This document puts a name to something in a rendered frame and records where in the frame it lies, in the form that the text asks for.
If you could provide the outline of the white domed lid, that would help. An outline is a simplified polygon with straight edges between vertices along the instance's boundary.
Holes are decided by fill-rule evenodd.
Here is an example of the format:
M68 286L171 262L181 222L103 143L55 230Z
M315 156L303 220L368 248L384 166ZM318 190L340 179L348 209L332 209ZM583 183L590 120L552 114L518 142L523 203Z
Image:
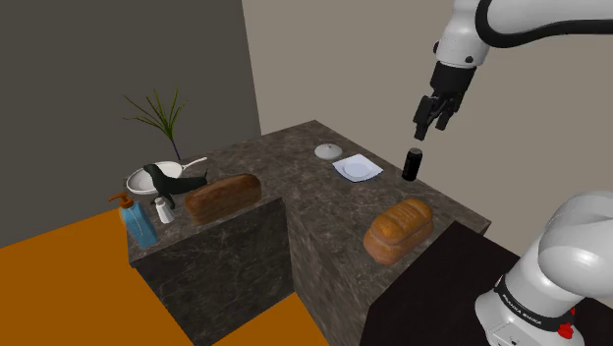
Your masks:
M314 149L314 154L324 160L334 160L340 157L343 150L336 144L320 144Z

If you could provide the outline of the white frying pan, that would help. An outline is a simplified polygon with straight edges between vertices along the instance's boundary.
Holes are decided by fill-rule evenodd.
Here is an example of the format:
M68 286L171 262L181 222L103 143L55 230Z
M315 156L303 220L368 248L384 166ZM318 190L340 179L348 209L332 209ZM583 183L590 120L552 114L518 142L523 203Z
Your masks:
M159 161L156 162L158 168L168 177L180 178L184 171L189 167L203 162L207 159L206 156L193 160L187 164L180 164L175 161ZM136 195L153 195L157 193L153 185L152 178L142 168L132 173L126 182L127 189Z

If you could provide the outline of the dark brown bread loaf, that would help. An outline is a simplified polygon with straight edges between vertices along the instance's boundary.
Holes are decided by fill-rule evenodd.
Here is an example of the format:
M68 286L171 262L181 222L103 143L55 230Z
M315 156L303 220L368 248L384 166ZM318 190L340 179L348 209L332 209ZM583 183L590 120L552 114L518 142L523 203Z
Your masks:
M188 193L184 206L195 225L204 225L261 200L261 183L248 173L225 177Z

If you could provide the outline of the dark robot stand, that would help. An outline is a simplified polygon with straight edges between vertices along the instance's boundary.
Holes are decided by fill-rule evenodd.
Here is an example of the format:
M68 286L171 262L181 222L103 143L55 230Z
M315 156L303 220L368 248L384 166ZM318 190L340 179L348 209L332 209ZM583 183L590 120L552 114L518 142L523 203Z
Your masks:
M455 221L370 306L359 346L537 346L505 320L484 328L477 297L519 257Z

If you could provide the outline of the blue soap dispenser orange pump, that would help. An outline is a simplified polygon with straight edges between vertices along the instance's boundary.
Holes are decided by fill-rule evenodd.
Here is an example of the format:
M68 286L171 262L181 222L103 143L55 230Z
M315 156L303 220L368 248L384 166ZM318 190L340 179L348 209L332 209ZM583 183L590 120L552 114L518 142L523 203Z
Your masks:
M119 214L121 220L136 240L140 248L147 248L158 242L153 224L140 202L135 202L126 193L111 197L108 201L119 199Z

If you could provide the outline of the golden bread loaf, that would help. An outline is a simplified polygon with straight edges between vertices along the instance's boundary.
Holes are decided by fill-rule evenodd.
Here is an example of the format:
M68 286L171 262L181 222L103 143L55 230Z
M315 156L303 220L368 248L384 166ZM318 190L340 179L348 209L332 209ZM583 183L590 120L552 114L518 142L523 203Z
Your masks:
M431 208L420 200L406 199L377 215L362 243L377 263L392 265L422 244L433 229Z

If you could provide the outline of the black can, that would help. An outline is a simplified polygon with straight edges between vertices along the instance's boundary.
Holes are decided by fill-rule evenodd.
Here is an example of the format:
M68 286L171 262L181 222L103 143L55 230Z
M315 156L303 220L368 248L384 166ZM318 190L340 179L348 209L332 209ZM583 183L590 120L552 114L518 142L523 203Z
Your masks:
M406 181L414 181L417 178L422 158L423 153L420 148L412 147L408 151L402 173L403 179Z

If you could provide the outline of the green plant in vase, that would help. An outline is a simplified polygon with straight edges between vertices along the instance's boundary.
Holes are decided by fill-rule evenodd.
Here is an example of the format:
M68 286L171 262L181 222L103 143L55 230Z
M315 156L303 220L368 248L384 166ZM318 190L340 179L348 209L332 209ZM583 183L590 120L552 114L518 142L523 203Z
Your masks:
M139 115L134 117L123 117L123 120L138 121L159 130L171 143L176 158L181 160L182 155L180 154L177 147L177 141L175 140L175 126L179 116L182 114L182 111L188 105L189 101L179 97L179 90L176 86L173 89L169 107L162 102L156 88L154 88L152 92L152 97L148 95L144 97L149 106L149 110L144 109L126 94L123 94L123 98L139 111Z

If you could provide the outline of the black animal figure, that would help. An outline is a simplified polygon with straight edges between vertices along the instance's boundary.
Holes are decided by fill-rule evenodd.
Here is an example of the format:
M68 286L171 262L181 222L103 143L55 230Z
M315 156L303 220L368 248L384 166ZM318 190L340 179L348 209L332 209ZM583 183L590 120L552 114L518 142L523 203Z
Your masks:
M143 170L150 176L157 196L166 199L171 209L176 207L174 195L185 194L208 184L207 172L200 177L172 178L165 175L156 164L146 164Z

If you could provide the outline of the white salt shaker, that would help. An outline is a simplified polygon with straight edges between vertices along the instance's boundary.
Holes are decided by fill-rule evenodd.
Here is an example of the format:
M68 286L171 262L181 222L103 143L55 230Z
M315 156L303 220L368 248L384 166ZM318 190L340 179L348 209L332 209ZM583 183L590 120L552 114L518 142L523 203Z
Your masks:
M174 221L174 212L167 201L165 201L163 198L156 198L154 200L154 205L156 207L159 220L163 224L169 224Z

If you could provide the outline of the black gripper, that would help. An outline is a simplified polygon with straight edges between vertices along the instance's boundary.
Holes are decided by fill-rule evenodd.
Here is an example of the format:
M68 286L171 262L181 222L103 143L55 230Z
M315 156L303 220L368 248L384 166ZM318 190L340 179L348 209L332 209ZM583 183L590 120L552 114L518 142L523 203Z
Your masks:
M459 111L475 72L476 67L467 69L436 63L429 84L433 96L443 96L442 103L437 109L438 117L435 125L437 130L444 131L452 116ZM437 102L437 97L424 95L418 104L414 123L415 138L419 141L425 139L428 127L435 118Z

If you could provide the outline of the white square plate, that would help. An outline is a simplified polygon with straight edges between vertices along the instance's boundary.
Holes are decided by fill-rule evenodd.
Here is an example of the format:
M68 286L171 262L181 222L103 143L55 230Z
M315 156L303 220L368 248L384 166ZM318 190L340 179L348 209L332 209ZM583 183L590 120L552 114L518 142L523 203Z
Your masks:
M362 154L355 154L332 163L336 171L353 183L372 179L383 172L383 169Z

